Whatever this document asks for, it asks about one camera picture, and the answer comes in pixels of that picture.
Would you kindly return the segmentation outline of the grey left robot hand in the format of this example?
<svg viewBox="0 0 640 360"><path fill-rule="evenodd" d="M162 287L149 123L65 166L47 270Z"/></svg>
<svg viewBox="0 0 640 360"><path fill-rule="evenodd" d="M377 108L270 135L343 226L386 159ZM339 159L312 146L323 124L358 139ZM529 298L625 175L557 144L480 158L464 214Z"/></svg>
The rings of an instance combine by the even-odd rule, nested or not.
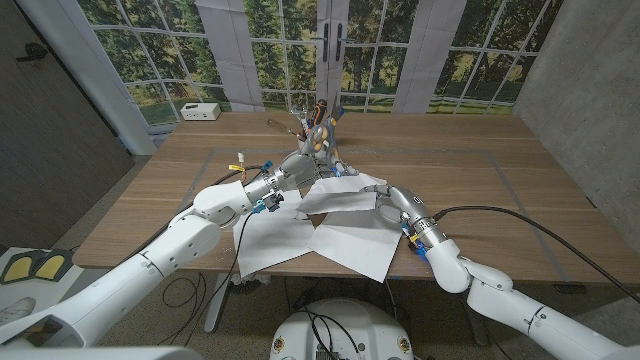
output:
<svg viewBox="0 0 640 360"><path fill-rule="evenodd" d="M359 171L344 162L338 152L335 126L316 125L308 132L296 134L298 149L289 154L278 170L298 188L311 186L316 180L356 176Z"/></svg>

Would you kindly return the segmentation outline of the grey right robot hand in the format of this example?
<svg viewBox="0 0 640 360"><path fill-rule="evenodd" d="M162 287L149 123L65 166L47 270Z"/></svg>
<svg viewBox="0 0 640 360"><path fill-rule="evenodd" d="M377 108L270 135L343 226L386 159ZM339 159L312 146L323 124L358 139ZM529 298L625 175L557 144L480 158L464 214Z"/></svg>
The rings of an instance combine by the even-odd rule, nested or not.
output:
<svg viewBox="0 0 640 360"><path fill-rule="evenodd" d="M420 241L427 248L432 248L447 240L424 202L411 190L400 186L369 185L361 192L375 193L376 208L382 217L400 224L412 242Z"/></svg>

